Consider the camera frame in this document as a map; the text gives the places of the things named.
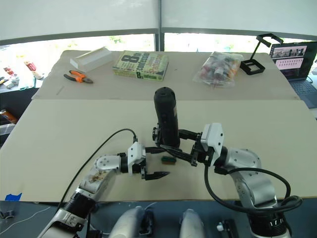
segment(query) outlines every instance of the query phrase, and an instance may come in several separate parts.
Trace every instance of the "laptop screen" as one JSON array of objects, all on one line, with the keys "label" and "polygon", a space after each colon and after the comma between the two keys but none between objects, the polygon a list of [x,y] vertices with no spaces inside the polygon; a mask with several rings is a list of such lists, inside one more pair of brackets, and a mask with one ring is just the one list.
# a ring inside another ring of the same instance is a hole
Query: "laptop screen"
[{"label": "laptop screen", "polygon": [[317,53],[317,42],[272,45],[270,56],[288,80],[306,79]]}]

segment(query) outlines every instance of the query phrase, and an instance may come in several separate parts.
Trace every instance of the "white wall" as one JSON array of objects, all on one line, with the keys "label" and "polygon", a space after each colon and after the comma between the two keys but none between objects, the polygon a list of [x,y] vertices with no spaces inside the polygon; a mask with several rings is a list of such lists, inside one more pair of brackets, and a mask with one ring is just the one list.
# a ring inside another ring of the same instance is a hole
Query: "white wall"
[{"label": "white wall", "polygon": [[0,40],[158,27],[156,0],[1,0]]},{"label": "white wall", "polygon": [[163,0],[162,26],[317,36],[317,0]]}]

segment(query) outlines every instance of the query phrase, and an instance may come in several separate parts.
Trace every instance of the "black phone stand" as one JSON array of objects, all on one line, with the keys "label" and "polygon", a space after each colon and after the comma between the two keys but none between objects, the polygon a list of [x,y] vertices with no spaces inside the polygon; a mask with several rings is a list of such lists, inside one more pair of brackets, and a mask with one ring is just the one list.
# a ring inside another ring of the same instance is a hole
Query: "black phone stand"
[{"label": "black phone stand", "polygon": [[[278,41],[280,44],[283,43],[283,40],[278,38],[277,36],[273,35],[272,33],[262,34],[257,36],[257,40],[259,41],[258,45],[253,51],[253,54],[251,55],[250,59],[241,61],[240,68],[242,68],[243,71],[245,71],[248,75],[253,75],[257,73],[262,73],[265,70],[265,67],[260,64],[258,61],[253,59],[254,54],[256,53],[259,45],[261,43],[265,44],[267,47],[271,46],[271,43],[263,39],[264,37],[271,37],[272,39]],[[258,69],[252,70],[252,66],[256,66]]]}]

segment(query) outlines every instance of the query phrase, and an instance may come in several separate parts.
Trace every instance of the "orange can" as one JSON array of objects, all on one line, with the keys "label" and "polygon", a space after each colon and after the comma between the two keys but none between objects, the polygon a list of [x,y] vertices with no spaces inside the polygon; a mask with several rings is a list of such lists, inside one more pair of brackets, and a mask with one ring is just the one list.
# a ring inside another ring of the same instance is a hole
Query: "orange can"
[{"label": "orange can", "polygon": [[6,109],[1,110],[0,115],[13,124],[16,124],[18,122],[18,119],[10,112],[8,112]]}]

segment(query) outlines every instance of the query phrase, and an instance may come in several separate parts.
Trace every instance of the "laptop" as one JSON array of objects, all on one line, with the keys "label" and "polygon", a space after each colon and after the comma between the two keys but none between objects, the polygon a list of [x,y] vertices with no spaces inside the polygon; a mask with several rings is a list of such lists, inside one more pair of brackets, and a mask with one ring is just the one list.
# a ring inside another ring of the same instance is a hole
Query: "laptop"
[{"label": "laptop", "polygon": [[317,53],[317,41],[272,45],[270,56],[308,108],[317,108],[317,89],[307,76]]}]

